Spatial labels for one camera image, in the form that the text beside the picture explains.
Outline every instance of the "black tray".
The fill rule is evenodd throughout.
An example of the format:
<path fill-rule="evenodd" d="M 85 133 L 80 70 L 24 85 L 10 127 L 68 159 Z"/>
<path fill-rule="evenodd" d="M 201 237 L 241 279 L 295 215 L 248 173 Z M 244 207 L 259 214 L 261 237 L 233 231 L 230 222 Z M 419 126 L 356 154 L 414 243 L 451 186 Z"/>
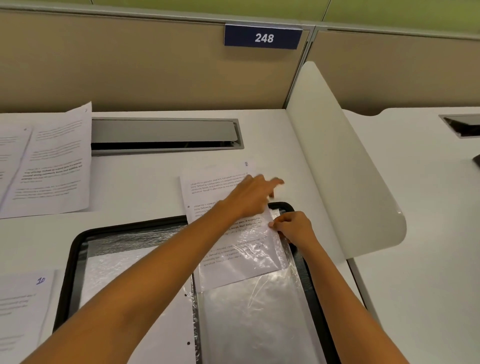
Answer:
<path fill-rule="evenodd" d="M 268 207 L 270 209 L 279 209 L 281 213 L 294 211 L 293 207 L 286 202 L 273 202 L 269 203 Z M 75 272 L 77 270 L 77 263 L 79 262 L 80 255 L 85 252 L 82 252 L 85 247 L 85 243 L 88 240 L 116 235 L 119 233 L 133 232 L 133 231 L 147 231 L 158 229 L 160 227 L 168 226 L 179 226 L 187 225 L 187 217 L 183 216 L 174 216 L 170 218 L 160 218 L 156 220 L 149 220 L 143 222 L 135 222 L 132 224 L 124 224 L 117 226 L 109 226 L 105 228 L 91 229 L 82 232 L 79 234 L 72 243 L 70 248 L 70 253 L 68 257 L 67 267 L 65 269 L 65 276 L 63 278 L 63 285 L 60 292 L 59 305 L 57 308 L 57 315 L 55 317 L 55 324 L 53 331 L 58 329 L 67 319 L 73 314 L 71 312 L 72 304 L 72 292 L 73 286 L 75 283 Z M 325 358 L 328 364 L 337 364 L 340 363 L 340 359 L 335 349 L 333 343 L 332 335 L 328 328 L 322 307 L 318 301 L 315 289 L 313 288 L 312 278 L 310 276 L 310 271 L 308 270 L 307 263 L 303 257 L 298 252 L 297 248 L 290 244 L 290 249 L 293 254 L 293 259 L 295 265 L 297 266 L 297 271 L 300 276 L 300 280 L 303 286 L 303 291 L 305 292 L 305 297 L 307 298 L 308 306 L 310 308 L 310 313 L 312 315 L 313 323 L 317 330 L 318 338 L 322 344 L 322 348 L 325 354 Z"/>

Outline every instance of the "desk number sign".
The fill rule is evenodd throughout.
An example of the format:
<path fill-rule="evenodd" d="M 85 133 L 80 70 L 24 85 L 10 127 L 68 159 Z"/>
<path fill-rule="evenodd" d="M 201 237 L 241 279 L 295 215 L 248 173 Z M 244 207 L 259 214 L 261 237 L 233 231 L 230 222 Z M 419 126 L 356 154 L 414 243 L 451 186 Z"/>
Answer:
<path fill-rule="evenodd" d="M 302 30 L 248 25 L 225 25 L 225 46 L 297 49 Z"/>

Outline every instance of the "white desk divider panel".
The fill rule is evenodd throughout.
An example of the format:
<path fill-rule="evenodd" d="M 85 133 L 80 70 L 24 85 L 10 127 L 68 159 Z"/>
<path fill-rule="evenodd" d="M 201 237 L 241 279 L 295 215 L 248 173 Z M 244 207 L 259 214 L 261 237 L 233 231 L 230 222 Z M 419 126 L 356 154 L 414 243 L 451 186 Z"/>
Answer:
<path fill-rule="evenodd" d="M 405 217 L 315 63 L 303 65 L 287 113 L 346 258 L 401 243 Z"/>

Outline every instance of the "desk surface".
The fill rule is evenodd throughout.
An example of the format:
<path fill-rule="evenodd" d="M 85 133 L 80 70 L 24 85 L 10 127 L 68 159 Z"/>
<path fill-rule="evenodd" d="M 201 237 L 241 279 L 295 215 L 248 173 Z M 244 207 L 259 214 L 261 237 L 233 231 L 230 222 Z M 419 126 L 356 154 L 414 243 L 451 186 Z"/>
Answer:
<path fill-rule="evenodd" d="M 380 322 L 411 363 L 480 358 L 480 138 L 439 114 L 480 108 L 346 111 L 407 220 L 398 246 L 355 258 Z"/>
<path fill-rule="evenodd" d="M 245 149 L 94 157 L 87 211 L 0 220 L 0 275 L 57 268 L 42 340 L 51 333 L 70 245 L 81 232 L 184 215 L 185 168 L 251 158 L 266 177 L 282 177 L 277 201 L 303 210 L 336 266 L 358 294 L 312 174 L 285 110 L 94 113 L 112 117 L 238 118 Z"/>

